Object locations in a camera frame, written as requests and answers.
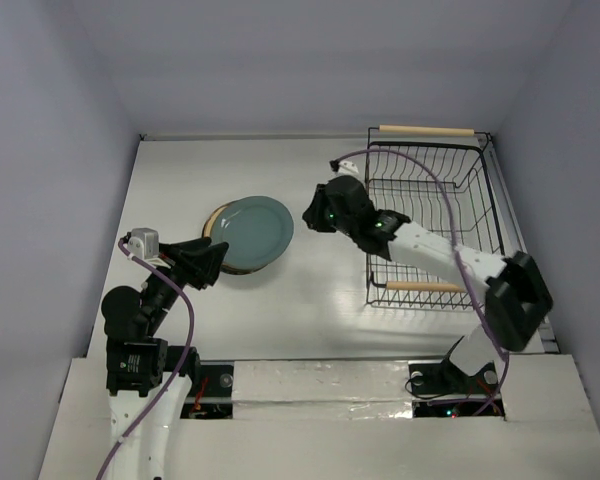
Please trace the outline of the teal green ridged plate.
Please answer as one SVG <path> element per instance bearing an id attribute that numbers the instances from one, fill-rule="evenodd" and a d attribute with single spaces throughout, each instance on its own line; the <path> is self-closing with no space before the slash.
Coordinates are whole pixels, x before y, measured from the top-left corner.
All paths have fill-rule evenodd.
<path id="1" fill-rule="evenodd" d="M 266 267 L 288 248 L 294 235 L 290 211 L 268 196 L 249 196 L 228 204 L 214 219 L 214 243 L 227 243 L 224 265 L 252 271 Z"/>

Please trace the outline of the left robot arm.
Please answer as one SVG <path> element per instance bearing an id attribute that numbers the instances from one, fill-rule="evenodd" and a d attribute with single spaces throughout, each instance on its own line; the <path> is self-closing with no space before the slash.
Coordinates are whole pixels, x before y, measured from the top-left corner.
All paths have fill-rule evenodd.
<path id="1" fill-rule="evenodd" d="M 110 450 L 96 476 L 162 479 L 185 399 L 201 383 L 185 289 L 214 285 L 229 246 L 208 237 L 165 244 L 157 231 L 138 228 L 118 248 L 150 274 L 140 289 L 118 286 L 101 301 Z"/>

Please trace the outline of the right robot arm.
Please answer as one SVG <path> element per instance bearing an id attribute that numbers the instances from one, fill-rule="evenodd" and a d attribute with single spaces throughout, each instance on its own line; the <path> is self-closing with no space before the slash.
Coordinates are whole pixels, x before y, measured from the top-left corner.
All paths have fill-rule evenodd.
<path id="1" fill-rule="evenodd" d="M 468 390 L 496 358 L 523 351 L 553 309 L 531 255 L 478 251 L 460 244 L 455 232 L 443 237 L 399 212 L 378 209 L 354 176 L 317 185 L 303 219 L 316 232 L 348 236 L 368 255 L 414 266 L 464 288 L 480 324 L 451 347 L 436 369 L 452 393 Z"/>

